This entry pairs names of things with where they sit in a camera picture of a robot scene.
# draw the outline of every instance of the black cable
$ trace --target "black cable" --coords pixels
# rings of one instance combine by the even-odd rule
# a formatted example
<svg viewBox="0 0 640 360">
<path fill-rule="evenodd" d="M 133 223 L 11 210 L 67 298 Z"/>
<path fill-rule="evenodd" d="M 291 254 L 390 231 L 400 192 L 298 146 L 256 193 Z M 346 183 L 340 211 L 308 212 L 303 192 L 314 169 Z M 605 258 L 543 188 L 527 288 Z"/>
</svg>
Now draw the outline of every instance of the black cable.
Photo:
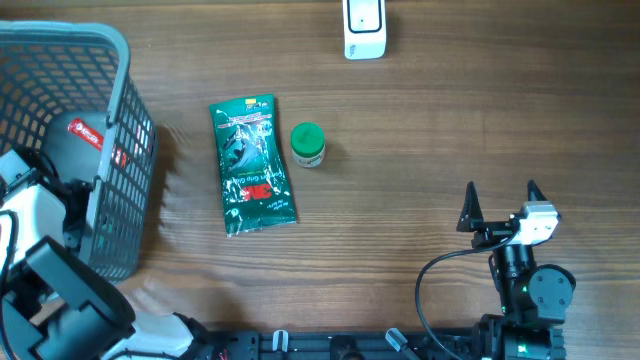
<svg viewBox="0 0 640 360">
<path fill-rule="evenodd" d="M 440 255 L 437 258 L 429 261 L 429 263 L 427 265 L 425 265 L 422 268 L 422 270 L 420 270 L 420 274 L 418 275 L 418 280 L 416 281 L 416 310 L 418 310 L 418 316 L 420 317 L 420 321 L 422 322 L 422 325 L 424 326 L 424 328 L 427 331 L 427 333 L 431 336 L 433 341 L 436 344 L 438 344 L 442 348 L 442 350 L 444 350 L 444 352 L 446 352 L 447 354 L 449 354 L 449 356 L 453 357 L 456 360 L 464 360 L 464 359 L 462 359 L 460 356 L 456 355 L 453 351 L 447 349 L 440 342 L 440 340 L 438 340 L 438 338 L 436 337 L 436 334 L 434 334 L 433 330 L 429 326 L 429 323 L 427 323 L 427 319 L 425 319 L 424 314 L 422 313 L 422 306 L 420 305 L 420 285 L 422 283 L 422 278 L 426 274 L 427 270 L 429 270 L 433 265 L 437 264 L 438 262 L 440 262 L 442 260 L 450 259 L 450 258 L 457 257 L 457 256 L 480 254 L 480 253 L 487 252 L 487 251 L 493 251 L 493 250 L 496 250 L 496 249 L 498 249 L 500 247 L 503 247 L 503 246 L 507 245 L 509 242 L 511 242 L 511 240 L 513 240 L 514 237 L 515 237 L 515 235 L 511 236 L 509 239 L 507 239 L 505 241 L 502 241 L 502 242 L 500 242 L 500 243 L 498 243 L 496 245 L 490 246 L 488 248 L 454 251 L 454 252 L 450 252 L 448 254 Z"/>
<path fill-rule="evenodd" d="M 18 240 L 18 216 L 11 210 L 0 211 L 0 216 L 4 215 L 9 215 L 9 217 L 11 218 L 11 234 L 9 235 L 9 244 L 7 246 L 7 257 L 4 259 L 4 264 L 2 265 L 2 273 L 0 274 L 0 338 L 2 340 L 2 348 L 4 349 L 5 354 L 7 354 L 7 358 L 9 360 L 15 360 L 16 357 L 13 355 L 11 345 L 9 345 L 7 331 L 4 327 L 4 317 L 2 311 L 2 301 L 4 300 L 2 300 L 2 298 L 4 297 L 4 286 L 7 282 L 11 259 L 13 258 L 13 253 L 16 249 L 16 242 Z"/>
<path fill-rule="evenodd" d="M 171 359 L 171 360 L 179 359 L 179 357 L 177 356 L 173 356 L 165 353 L 150 353 L 150 352 L 144 352 L 144 351 L 123 350 L 115 353 L 108 360 L 115 360 L 122 356 L 126 356 L 128 358 L 131 358 L 132 356 L 137 356 L 137 357 L 146 357 L 146 358 L 153 358 L 153 359 Z"/>
</svg>

